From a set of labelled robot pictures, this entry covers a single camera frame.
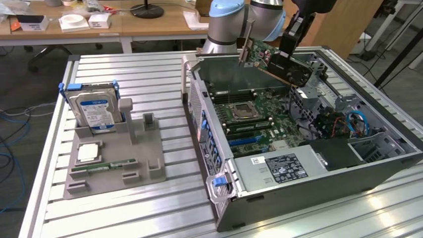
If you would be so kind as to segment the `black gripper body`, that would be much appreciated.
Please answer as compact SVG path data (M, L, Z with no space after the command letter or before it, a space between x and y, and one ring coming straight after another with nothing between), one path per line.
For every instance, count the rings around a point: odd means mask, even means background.
M336 0L292 0L292 3L297 6L300 15L309 15L312 13L328 13Z

